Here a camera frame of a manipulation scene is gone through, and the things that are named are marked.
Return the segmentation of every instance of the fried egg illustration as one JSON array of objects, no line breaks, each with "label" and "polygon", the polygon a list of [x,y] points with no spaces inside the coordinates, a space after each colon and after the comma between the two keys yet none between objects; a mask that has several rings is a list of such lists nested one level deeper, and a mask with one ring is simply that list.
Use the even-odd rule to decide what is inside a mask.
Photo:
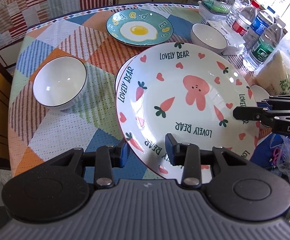
[{"label": "fried egg illustration", "polygon": [[146,22],[127,22],[120,29],[123,37],[130,41],[156,40],[157,30],[153,25]]}]

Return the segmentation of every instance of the egg yolk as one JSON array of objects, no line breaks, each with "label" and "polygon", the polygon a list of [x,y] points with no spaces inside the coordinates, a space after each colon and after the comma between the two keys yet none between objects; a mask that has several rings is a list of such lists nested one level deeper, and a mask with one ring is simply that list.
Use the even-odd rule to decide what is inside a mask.
[{"label": "egg yolk", "polygon": [[135,35],[145,35],[148,33],[148,29],[144,26],[136,25],[131,28],[131,33]]}]

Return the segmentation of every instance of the green bottle label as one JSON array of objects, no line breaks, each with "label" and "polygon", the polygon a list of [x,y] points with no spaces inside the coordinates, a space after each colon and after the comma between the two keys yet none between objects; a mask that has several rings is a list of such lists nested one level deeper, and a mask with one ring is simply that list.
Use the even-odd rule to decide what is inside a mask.
[{"label": "green bottle label", "polygon": [[268,58],[268,56],[273,52],[273,50],[274,48],[272,46],[262,42],[259,39],[251,49],[251,53],[258,61],[264,62]]}]

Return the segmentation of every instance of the pink bear illustration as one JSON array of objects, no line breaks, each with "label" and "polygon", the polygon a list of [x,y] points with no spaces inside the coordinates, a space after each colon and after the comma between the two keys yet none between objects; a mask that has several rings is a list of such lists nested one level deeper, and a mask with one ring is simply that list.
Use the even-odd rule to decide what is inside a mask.
[{"label": "pink bear illustration", "polygon": [[205,95],[209,92],[207,82],[196,76],[186,76],[183,78],[183,84],[188,90],[186,94],[186,103],[191,106],[196,100],[196,106],[199,111],[203,111],[206,106]]}]

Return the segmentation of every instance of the metal screw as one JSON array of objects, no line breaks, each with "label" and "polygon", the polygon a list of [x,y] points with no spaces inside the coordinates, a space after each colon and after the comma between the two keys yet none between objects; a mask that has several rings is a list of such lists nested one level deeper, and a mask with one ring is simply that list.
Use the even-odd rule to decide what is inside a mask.
[{"label": "metal screw", "polygon": [[109,178],[99,178],[96,180],[96,183],[100,186],[108,186],[112,184],[112,180]]},{"label": "metal screw", "polygon": [[197,178],[186,178],[184,179],[184,183],[188,186],[196,186],[199,184],[199,179]]}]

